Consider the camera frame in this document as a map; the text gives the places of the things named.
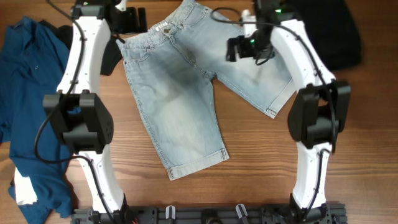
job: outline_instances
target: black mounting base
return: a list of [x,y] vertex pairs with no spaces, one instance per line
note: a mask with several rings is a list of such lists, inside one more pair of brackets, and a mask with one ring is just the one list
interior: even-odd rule
[[[291,224],[283,217],[288,205],[265,205],[263,207],[247,207],[249,224]],[[130,207],[137,218],[136,224],[203,224],[202,211],[214,210],[221,224],[242,224],[234,207],[221,208],[176,208],[175,220],[166,219],[166,209],[157,207]],[[91,210],[75,210],[71,224],[97,224],[91,220]],[[308,224],[347,224],[345,205],[327,204],[326,217],[322,220],[305,222]]]

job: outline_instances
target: wooden surface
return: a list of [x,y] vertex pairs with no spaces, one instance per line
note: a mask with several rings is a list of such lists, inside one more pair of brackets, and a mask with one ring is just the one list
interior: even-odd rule
[[[69,24],[48,5],[34,0],[0,3],[0,45],[6,25],[23,15]],[[364,44],[362,65],[336,73],[352,86],[345,131],[331,157],[326,179],[329,201],[345,203],[350,224],[398,223],[398,8],[397,1],[347,0]],[[201,1],[209,7],[250,8],[250,1]],[[70,3],[59,4],[70,9]],[[147,8],[149,25],[161,21],[179,1],[150,0],[130,5]],[[181,206],[287,203],[295,183],[297,150],[287,130],[292,99],[270,119],[238,95],[214,81],[215,105],[230,160],[169,181],[145,131],[119,63],[101,77],[101,96],[115,122],[112,161],[129,205]],[[9,144],[0,146],[0,223],[25,223],[7,188],[14,173]],[[79,207],[91,205],[80,166],[71,162],[67,179]],[[47,223],[69,223],[51,214]]]

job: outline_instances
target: denim shorts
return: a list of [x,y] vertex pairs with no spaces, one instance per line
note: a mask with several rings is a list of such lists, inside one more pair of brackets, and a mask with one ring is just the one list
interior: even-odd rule
[[215,114],[212,79],[271,118],[295,91],[278,54],[261,66],[253,58],[227,62],[227,40],[243,30],[213,21],[210,12],[184,0],[148,33],[118,42],[140,116],[171,180],[229,159]]

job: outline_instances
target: waistband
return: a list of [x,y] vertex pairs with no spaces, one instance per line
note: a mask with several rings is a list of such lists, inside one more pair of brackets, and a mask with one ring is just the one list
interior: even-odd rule
[[124,49],[153,48],[161,44],[168,36],[182,28],[182,23],[197,5],[195,0],[183,0],[181,5],[162,22],[153,25],[148,32],[124,39],[125,44],[117,41]]

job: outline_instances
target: jeans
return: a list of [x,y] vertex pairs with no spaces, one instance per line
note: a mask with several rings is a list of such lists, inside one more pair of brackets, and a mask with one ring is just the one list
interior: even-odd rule
[[170,180],[229,159],[215,114],[212,79],[271,118],[295,91],[278,54],[261,66],[252,58],[227,62],[227,40],[243,30],[213,21],[210,12],[184,0],[148,33],[125,44],[118,41],[140,116]]

